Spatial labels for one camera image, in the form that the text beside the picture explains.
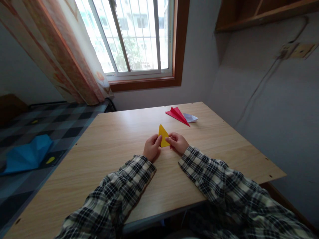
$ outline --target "blue paper airplane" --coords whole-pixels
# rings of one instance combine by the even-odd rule
[[[44,134],[35,137],[29,144],[14,147],[7,153],[7,168],[0,175],[38,168],[52,144],[50,137]]]

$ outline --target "plaid shirt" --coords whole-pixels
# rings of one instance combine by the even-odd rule
[[[190,227],[208,238],[314,238],[295,215],[268,192],[220,160],[189,146],[178,162],[207,197],[192,209]],[[68,216],[56,238],[115,238],[156,169],[135,155],[110,173],[79,210]]]

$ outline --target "shirt sleeve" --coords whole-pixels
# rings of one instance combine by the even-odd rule
[[[119,171],[107,175],[69,215],[55,238],[115,238],[156,172],[143,155],[134,155]]]
[[[224,161],[211,159],[189,146],[178,163],[211,203],[224,209],[236,224],[244,226],[243,237],[313,238],[291,211]]]

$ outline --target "yellow paper airplane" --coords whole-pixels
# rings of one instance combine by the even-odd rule
[[[168,137],[168,133],[166,132],[166,130],[164,129],[164,127],[162,125],[159,126],[159,136],[162,135],[162,142],[160,143],[160,146],[166,147],[166,146],[170,146],[169,143],[166,142],[165,138]]]

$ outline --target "red paper airplane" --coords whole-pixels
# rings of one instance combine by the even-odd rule
[[[176,107],[176,108],[171,108],[170,111],[166,111],[166,114],[174,117],[175,119],[181,121],[182,123],[184,123],[185,125],[188,125],[189,124],[187,123],[187,120],[185,119],[184,115],[180,112],[179,108]]]

